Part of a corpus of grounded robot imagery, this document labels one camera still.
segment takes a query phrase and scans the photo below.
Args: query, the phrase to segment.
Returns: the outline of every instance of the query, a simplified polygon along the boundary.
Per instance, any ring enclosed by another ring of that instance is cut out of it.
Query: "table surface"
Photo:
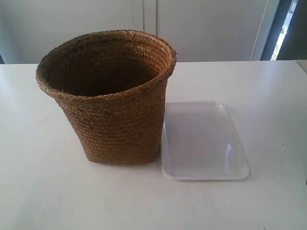
[[[306,229],[307,74],[294,61],[177,63],[168,102],[227,105],[251,174],[167,179],[89,162],[36,65],[0,65],[0,229]]]

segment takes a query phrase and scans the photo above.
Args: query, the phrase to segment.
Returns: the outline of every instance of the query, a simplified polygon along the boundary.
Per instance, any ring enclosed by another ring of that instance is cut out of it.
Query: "wicker basket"
[[[165,90],[176,55],[162,39],[134,30],[74,38],[47,54],[36,80],[54,98],[90,161],[155,159]]]

